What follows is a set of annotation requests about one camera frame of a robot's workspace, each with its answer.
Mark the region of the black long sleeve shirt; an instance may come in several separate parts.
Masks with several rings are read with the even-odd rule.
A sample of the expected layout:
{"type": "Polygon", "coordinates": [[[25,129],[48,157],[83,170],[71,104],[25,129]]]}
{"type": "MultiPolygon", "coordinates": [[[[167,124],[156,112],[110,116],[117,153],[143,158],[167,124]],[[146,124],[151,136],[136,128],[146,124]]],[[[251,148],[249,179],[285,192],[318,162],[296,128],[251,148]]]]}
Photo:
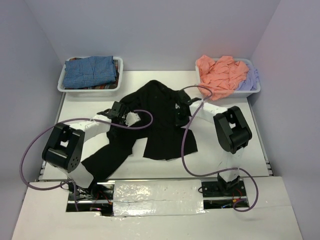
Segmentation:
{"type": "MultiPolygon", "coordinates": [[[[106,133],[109,143],[82,161],[95,180],[111,176],[133,153],[137,140],[147,139],[143,157],[152,160],[173,160],[181,157],[184,126],[175,114],[178,91],[157,80],[151,80],[137,91],[123,97],[120,102],[129,110],[139,110],[141,120],[134,130],[111,126],[106,133]]],[[[198,151],[195,136],[188,131],[184,153],[198,151]]]]}

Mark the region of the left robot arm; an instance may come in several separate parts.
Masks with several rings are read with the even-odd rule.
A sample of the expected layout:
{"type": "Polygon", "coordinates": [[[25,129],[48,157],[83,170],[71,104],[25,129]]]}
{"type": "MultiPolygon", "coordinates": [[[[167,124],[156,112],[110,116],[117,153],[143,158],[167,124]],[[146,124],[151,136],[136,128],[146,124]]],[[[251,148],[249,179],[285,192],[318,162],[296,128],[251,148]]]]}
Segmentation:
{"type": "Polygon", "coordinates": [[[98,186],[92,183],[94,176],[81,163],[84,143],[108,132],[111,123],[126,127],[129,112],[127,106],[115,101],[110,109],[92,118],[80,118],[70,125],[57,123],[44,147],[42,159],[74,180],[82,196],[93,199],[98,194],[98,186]]]}

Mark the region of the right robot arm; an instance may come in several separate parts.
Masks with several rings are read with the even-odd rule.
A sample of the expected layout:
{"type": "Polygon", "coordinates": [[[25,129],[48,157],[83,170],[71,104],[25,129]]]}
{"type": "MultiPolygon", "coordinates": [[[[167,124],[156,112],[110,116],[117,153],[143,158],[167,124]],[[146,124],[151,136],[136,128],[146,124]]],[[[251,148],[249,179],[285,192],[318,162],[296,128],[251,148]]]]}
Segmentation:
{"type": "Polygon", "coordinates": [[[252,139],[252,131],[238,106],[230,108],[221,107],[205,102],[199,97],[190,98],[182,89],[178,91],[178,102],[176,105],[176,118],[185,130],[181,143],[181,160],[186,172],[193,177],[203,178],[217,175],[217,190],[221,195],[228,196],[235,189],[235,184],[240,179],[239,160],[244,148],[252,139]],[[194,118],[201,118],[214,124],[217,141],[223,149],[224,156],[218,166],[218,170],[195,174],[191,172],[185,162],[185,141],[190,125],[194,118]]]}

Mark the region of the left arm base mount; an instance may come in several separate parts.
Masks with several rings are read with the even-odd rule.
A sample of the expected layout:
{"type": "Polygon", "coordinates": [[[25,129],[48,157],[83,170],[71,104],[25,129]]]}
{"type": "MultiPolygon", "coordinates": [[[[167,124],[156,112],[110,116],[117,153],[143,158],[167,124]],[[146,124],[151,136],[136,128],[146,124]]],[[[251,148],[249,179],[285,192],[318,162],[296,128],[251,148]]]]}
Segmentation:
{"type": "Polygon", "coordinates": [[[75,195],[72,183],[65,184],[61,189],[68,192],[66,212],[98,212],[107,217],[113,215],[114,181],[93,183],[86,189],[78,186],[75,195]]]}

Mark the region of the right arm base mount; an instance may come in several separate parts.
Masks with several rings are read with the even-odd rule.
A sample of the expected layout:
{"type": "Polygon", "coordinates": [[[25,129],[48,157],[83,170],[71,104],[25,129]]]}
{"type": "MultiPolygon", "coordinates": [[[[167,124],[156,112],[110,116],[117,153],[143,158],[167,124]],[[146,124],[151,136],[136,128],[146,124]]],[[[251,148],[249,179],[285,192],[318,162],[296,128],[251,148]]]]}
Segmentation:
{"type": "Polygon", "coordinates": [[[222,183],[222,178],[216,180],[205,180],[197,191],[203,197],[203,207],[210,209],[232,209],[248,208],[247,192],[244,181],[239,177],[232,181],[230,185],[222,183]]]}

